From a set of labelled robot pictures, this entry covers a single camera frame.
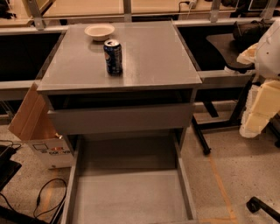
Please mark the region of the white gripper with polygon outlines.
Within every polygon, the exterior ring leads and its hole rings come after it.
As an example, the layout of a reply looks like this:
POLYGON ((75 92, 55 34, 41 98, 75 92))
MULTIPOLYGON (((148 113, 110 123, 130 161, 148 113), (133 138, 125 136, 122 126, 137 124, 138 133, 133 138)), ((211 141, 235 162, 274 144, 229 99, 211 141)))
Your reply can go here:
MULTIPOLYGON (((256 62, 257 43, 240 53, 237 62, 248 65, 256 62)), ((280 112, 280 81, 266 80, 260 87, 253 85, 241 119, 239 132, 242 137, 254 138, 267 126, 270 119, 280 112)))

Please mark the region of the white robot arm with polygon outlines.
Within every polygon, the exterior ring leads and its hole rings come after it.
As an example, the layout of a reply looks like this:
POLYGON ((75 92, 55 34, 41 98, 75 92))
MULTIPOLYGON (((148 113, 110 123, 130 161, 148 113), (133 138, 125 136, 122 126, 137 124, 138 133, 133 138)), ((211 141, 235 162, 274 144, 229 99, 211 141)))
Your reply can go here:
POLYGON ((256 76, 264 78, 260 87, 253 85, 248 91, 239 129, 242 137, 254 138, 280 112, 280 21, 276 20, 257 43, 240 53, 237 61, 253 63, 256 76))

